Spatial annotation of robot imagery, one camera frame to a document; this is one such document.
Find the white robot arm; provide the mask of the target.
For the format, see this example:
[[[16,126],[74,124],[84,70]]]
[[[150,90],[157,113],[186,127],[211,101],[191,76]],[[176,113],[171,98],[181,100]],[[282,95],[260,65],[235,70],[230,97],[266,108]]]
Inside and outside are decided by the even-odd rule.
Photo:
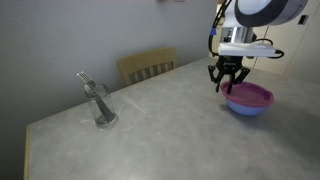
[[[253,28],[290,22],[307,3],[308,0],[224,0],[208,35],[209,52],[218,57],[215,65],[208,66],[216,91],[225,75],[229,76],[228,94],[243,82],[250,72],[242,65],[244,57],[282,58],[284,52],[274,48],[272,40],[258,38]]]

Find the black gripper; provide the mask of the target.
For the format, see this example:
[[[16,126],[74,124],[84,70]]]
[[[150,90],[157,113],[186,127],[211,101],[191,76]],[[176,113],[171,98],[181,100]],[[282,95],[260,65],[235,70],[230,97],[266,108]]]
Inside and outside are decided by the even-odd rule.
[[[248,68],[245,68],[245,67],[242,68],[242,59],[243,59],[242,56],[220,56],[218,58],[216,66],[208,65],[210,79],[213,83],[216,84],[215,91],[217,93],[219,92],[220,82],[222,79],[220,72],[222,72],[223,74],[232,74],[231,79],[229,81],[228,88],[227,88],[228,94],[231,93],[233,85],[240,84],[249,74],[250,70]],[[218,72],[218,75],[215,77],[214,71],[216,67],[220,72]],[[234,74],[238,72],[240,69],[241,69],[241,72],[239,76],[236,77]]]

